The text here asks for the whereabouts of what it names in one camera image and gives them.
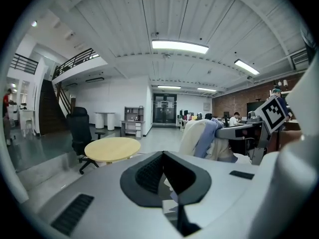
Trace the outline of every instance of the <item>white pedestal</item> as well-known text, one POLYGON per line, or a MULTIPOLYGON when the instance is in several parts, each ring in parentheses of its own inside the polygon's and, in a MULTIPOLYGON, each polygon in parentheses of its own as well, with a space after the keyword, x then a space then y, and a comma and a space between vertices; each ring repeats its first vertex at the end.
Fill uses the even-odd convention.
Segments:
POLYGON ((95 113, 95 128, 104 128, 104 114, 95 113))
POLYGON ((114 130, 114 123, 115 123, 115 114, 109 114, 107 113, 108 116, 108 130, 114 130))

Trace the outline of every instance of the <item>brick wall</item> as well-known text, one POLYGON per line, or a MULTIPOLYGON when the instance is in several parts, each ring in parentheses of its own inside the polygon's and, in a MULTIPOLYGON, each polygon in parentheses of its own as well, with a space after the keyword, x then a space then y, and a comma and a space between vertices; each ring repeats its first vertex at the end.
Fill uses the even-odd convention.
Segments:
MULTIPOLYGON (((279 79, 282 84, 284 80, 288 81, 288 90, 291 90, 303 74, 295 74, 292 76, 279 79)), ((269 97, 269 90, 273 88, 273 81, 267 82, 249 89, 230 93, 221 97, 213 98, 213 116, 222 117, 224 112, 229 112, 229 115, 234 115, 235 112, 239 112, 240 116, 246 116, 247 103, 265 101, 269 97)), ((282 91, 286 91, 286 87, 281 86, 282 91)))

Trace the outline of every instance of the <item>glass door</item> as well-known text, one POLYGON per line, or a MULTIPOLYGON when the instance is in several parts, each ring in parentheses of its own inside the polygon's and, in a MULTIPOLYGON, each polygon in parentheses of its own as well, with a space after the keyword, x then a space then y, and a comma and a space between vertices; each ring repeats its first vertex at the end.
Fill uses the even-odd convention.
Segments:
POLYGON ((153 122, 176 123, 176 99, 174 94, 154 94, 153 122))

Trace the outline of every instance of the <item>yellow round table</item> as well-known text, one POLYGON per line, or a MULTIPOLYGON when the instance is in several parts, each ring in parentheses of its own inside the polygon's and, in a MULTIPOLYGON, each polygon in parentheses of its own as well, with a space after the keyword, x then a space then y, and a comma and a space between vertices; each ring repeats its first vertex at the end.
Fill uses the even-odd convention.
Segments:
POLYGON ((89 143, 84 151, 88 158, 110 164, 114 161, 130 158, 136 154, 141 144, 126 137, 108 137, 89 143))

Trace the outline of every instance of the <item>staircase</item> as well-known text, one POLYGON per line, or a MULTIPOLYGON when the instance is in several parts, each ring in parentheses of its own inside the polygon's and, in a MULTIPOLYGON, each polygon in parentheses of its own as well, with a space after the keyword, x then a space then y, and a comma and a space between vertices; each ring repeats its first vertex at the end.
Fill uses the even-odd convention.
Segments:
POLYGON ((43 80, 39 104, 40 134, 66 131, 67 122, 51 81, 43 80))

